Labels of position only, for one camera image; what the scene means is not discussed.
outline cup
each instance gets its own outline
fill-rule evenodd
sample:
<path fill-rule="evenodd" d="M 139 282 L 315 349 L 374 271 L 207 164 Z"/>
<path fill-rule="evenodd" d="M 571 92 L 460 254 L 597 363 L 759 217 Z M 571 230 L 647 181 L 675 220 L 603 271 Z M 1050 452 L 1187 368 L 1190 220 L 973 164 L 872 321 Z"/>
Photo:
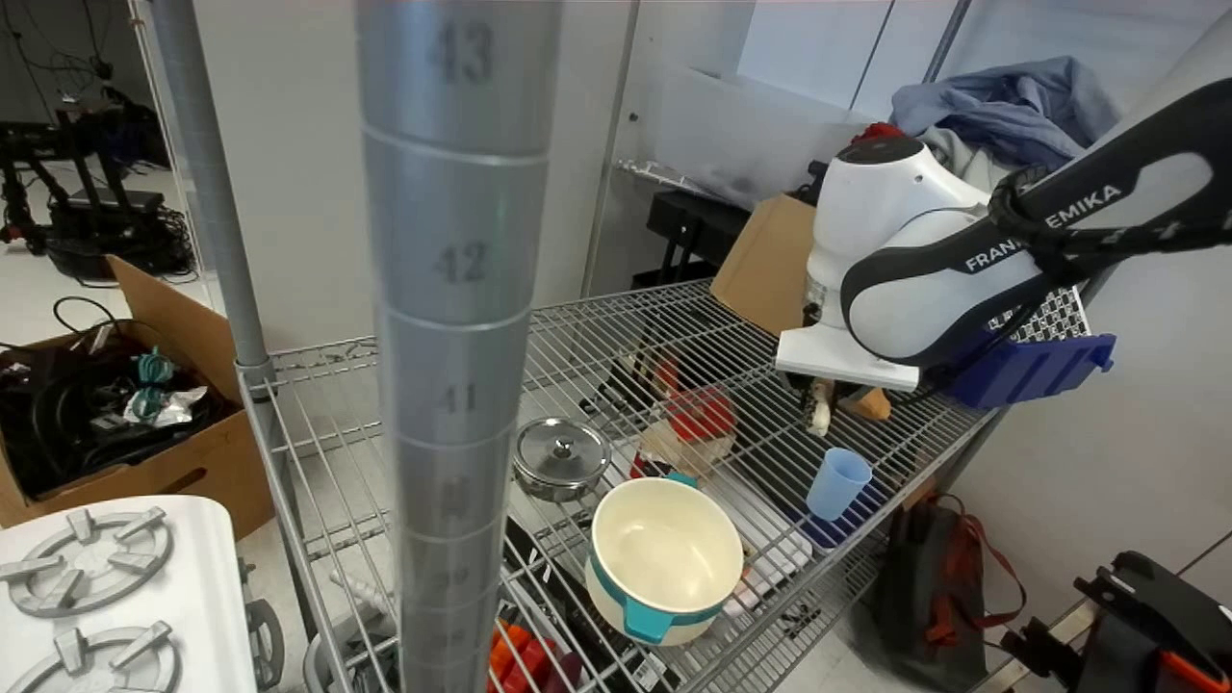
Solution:
<path fill-rule="evenodd" d="M 836 522 L 872 481 L 874 465 L 859 452 L 833 448 L 814 479 L 807 511 Z"/>

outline metal wire shelving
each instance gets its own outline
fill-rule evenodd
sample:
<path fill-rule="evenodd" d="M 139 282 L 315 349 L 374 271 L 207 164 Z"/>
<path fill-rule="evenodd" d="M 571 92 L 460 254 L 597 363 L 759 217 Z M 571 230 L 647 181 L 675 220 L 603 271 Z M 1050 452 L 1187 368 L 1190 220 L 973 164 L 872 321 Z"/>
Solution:
<path fill-rule="evenodd" d="M 1019 334 L 1086 331 L 1074 295 L 1055 295 Z M 315 689 L 396 689 L 393 675 L 393 474 L 376 421 L 371 339 L 290 349 L 247 375 L 277 434 L 266 461 L 284 471 L 306 549 L 302 581 L 322 625 L 306 662 Z M 700 479 L 734 520 L 748 578 L 716 629 L 691 648 L 638 648 L 614 630 L 587 593 L 588 511 L 628 479 L 638 434 L 675 394 L 723 388 L 734 442 Z M 829 439 L 806 431 L 801 394 L 773 368 L 773 334 L 739 323 L 705 284 L 592 295 L 530 316 L 520 425 L 560 417 L 607 439 L 607 471 L 587 499 L 546 503 L 507 481 L 507 531 L 493 640 L 511 619 L 550 642 L 565 689 L 770 689 L 863 596 L 881 520 L 988 421 L 945 397 L 899 403 L 888 425 L 836 411 Z M 877 474 L 850 522 L 807 531 L 806 492 L 829 448 L 863 452 Z M 465 640 L 452 625 L 417 640 Z"/>

